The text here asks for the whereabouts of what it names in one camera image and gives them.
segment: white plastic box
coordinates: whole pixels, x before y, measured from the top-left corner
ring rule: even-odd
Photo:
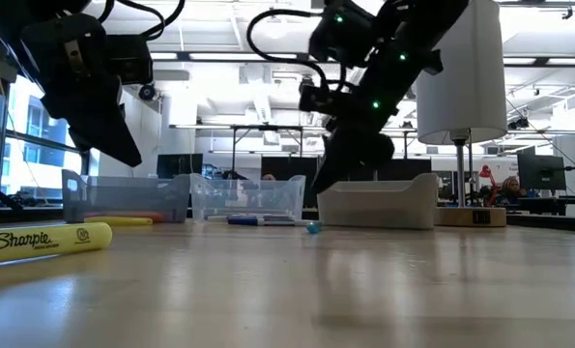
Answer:
[[[173,179],[79,176],[62,170],[64,220],[114,215],[156,217],[155,221],[184,222],[190,198],[190,178]]]
[[[190,175],[192,218],[201,222],[208,217],[234,214],[284,215],[302,218],[306,177],[289,181],[208,180]]]
[[[325,225],[432,229],[438,200],[436,174],[412,181],[340,182],[317,196]]]

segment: person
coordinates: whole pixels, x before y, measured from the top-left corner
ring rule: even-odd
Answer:
[[[498,192],[496,198],[497,206],[519,204],[519,198],[526,197],[527,193],[519,186],[519,181],[516,177],[508,177],[503,181],[502,187]]]

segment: lamp base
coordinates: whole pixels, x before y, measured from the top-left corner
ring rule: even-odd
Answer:
[[[504,208],[437,208],[437,226],[506,227]]]

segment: yellow marker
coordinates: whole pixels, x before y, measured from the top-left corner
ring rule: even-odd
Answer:
[[[154,223],[148,217],[86,217],[85,223],[104,222],[109,226],[148,226]]]
[[[0,262],[106,248],[113,233],[106,223],[0,229]]]

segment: table surface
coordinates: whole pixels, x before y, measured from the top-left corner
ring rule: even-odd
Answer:
[[[134,227],[0,265],[0,347],[575,347],[575,233]]]

